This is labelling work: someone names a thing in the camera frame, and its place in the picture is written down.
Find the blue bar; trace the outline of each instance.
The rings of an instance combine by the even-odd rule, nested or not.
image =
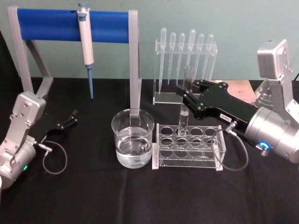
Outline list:
[[[18,9],[23,40],[80,41],[76,10]],[[93,42],[128,43],[128,13],[90,11]]]

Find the black tablecloth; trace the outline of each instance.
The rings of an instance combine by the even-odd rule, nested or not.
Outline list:
[[[34,86],[39,82],[34,79]],[[156,123],[177,124],[179,105],[153,105],[152,85],[152,80],[142,81],[141,109],[152,114]],[[127,80],[94,80],[95,100],[91,102],[86,79],[55,78],[44,117],[54,123],[78,110],[78,125],[58,139],[67,151],[68,167],[61,175],[49,175],[42,168],[44,152],[37,149],[28,169],[2,191],[1,224],[299,223],[298,165],[274,154],[261,157],[248,144],[250,161],[241,172],[152,170],[151,162],[135,170],[122,167],[110,122],[128,106],[127,92]],[[18,93],[13,86],[0,86],[0,139],[6,135]],[[299,100],[298,92],[294,91],[294,97]],[[222,123],[191,118],[189,124]],[[43,133],[45,126],[41,120],[35,132]],[[226,147],[224,162],[241,165],[243,154],[237,142],[226,137]],[[56,151],[49,156],[52,168],[63,164],[63,156]]]

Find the dropper pipette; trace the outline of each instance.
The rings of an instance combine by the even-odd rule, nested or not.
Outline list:
[[[204,65],[202,68],[202,79],[205,79],[206,66],[207,66],[207,61],[209,59],[213,39],[214,39],[213,34],[209,34],[209,36],[207,37],[207,41],[206,41],[206,57],[205,57]]]
[[[192,78],[193,82],[194,82],[194,80],[196,78],[196,73],[197,73],[197,68],[198,68],[198,63],[199,63],[199,57],[201,55],[201,49],[202,49],[202,45],[204,43],[204,39],[205,39],[205,35],[204,34],[199,34],[198,35],[198,40],[197,40],[197,55],[196,55],[196,58],[195,58],[194,74],[193,74],[193,78]]]
[[[175,44],[176,44],[176,34],[172,32],[170,34],[170,41],[169,41],[170,53],[169,53],[169,62],[168,62],[168,84],[169,84],[170,75],[171,75],[172,57],[173,57],[173,51],[174,51]]]
[[[181,66],[181,60],[182,60],[184,44],[185,44],[185,34],[181,33],[179,35],[179,41],[178,41],[179,52],[178,52],[178,64],[177,64],[177,84],[178,84],[178,75],[179,75],[179,69],[180,69],[180,66]]]
[[[195,36],[196,36],[196,30],[195,29],[190,30],[186,66],[190,65],[191,53],[192,53],[192,48],[194,46]]]
[[[160,47],[161,47],[161,59],[160,59],[160,74],[159,74],[159,94],[162,87],[162,78],[163,78],[163,66],[164,66],[164,53],[166,47],[166,33],[167,29],[161,29],[161,36],[160,36]]]

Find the white wall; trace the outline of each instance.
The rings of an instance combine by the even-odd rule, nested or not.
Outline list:
[[[7,7],[77,9],[78,0],[2,0],[0,30],[15,61]],[[153,78],[154,41],[160,29],[170,32],[214,34],[218,56],[216,79],[259,79],[257,49],[268,39],[287,39],[293,77],[299,72],[299,1],[297,0],[87,0],[92,10],[137,9],[140,23],[143,78]],[[87,77],[79,42],[39,41],[54,77]],[[95,78],[128,78],[128,46],[94,44]],[[29,57],[32,76],[38,69]]]

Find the test tube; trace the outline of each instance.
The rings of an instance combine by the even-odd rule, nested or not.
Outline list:
[[[194,67],[187,65],[185,67],[183,86],[189,92],[192,92],[193,74],[194,74]],[[182,99],[181,110],[180,110],[180,114],[179,114],[179,124],[178,124],[178,135],[181,137],[184,137],[188,134],[187,133],[188,119],[189,119],[189,109],[185,104],[183,104],[183,99]]]

